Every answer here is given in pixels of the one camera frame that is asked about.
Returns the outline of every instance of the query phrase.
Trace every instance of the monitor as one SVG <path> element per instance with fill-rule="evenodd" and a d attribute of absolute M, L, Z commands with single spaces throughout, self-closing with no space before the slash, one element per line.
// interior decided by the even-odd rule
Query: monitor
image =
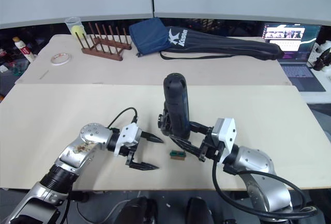
<path fill-rule="evenodd" d="M 277 44 L 284 52 L 282 62 L 306 62 L 319 34 L 320 26 L 265 23 L 262 37 Z"/>

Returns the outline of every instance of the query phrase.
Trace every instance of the blue drawstring bag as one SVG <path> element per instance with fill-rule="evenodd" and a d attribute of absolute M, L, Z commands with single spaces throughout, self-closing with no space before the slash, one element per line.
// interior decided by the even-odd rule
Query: blue drawstring bag
<path fill-rule="evenodd" d="M 168 41 L 169 31 L 157 17 L 131 25 L 129 30 L 138 49 L 138 57 L 171 47 Z"/>

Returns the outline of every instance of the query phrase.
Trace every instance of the plastic cup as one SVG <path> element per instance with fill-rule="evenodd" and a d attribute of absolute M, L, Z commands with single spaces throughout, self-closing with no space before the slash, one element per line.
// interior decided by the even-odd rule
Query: plastic cup
<path fill-rule="evenodd" d="M 78 34 L 79 38 L 83 38 L 83 34 L 86 35 L 84 26 L 82 25 L 81 18 L 79 17 L 69 17 L 64 20 L 65 24 L 67 25 L 70 33 L 77 38 L 76 33 Z"/>

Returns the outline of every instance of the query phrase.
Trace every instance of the beige tabletop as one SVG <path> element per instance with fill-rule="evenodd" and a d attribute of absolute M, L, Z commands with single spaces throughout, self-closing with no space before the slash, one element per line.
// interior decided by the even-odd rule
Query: beige tabletop
<path fill-rule="evenodd" d="M 192 121 L 214 125 L 218 117 L 233 117 L 235 143 L 258 148 L 273 159 L 275 170 L 301 188 L 331 186 L 331 145 L 299 92 L 293 86 L 189 86 Z M 187 154 L 171 160 L 179 148 L 157 128 L 163 108 L 163 87 L 96 84 L 17 84 L 0 103 L 0 187 L 31 188 L 57 156 L 91 122 L 107 125 L 122 109 L 138 110 L 140 127 L 165 141 L 141 141 L 137 161 L 159 166 L 138 171 L 125 157 L 100 154 L 75 184 L 75 189 L 214 189 L 212 162 Z M 114 126 L 132 119 L 124 114 Z M 199 146 L 203 136 L 190 140 Z M 238 176 L 218 172 L 225 189 L 243 189 Z"/>
<path fill-rule="evenodd" d="M 243 39 L 264 41 L 261 37 Z M 50 60 L 58 53 L 68 53 L 72 60 L 54 66 Z M 81 52 L 80 44 L 71 35 L 55 35 L 17 83 L 160 85 L 168 74 L 179 72 L 189 85 L 291 85 L 277 61 L 250 56 L 166 61 L 158 53 L 143 57 L 136 54 L 133 45 L 132 50 L 124 50 L 121 62 L 90 56 Z"/>

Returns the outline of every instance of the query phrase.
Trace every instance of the yellow ball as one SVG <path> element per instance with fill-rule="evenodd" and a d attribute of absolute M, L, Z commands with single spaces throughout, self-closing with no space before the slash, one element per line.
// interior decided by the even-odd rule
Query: yellow ball
<path fill-rule="evenodd" d="M 86 32 L 84 31 L 84 27 L 81 26 L 81 25 L 75 25 L 71 28 L 71 34 L 77 38 L 77 35 L 76 33 L 78 34 L 79 38 L 82 39 L 83 38 L 83 34 L 86 35 Z"/>

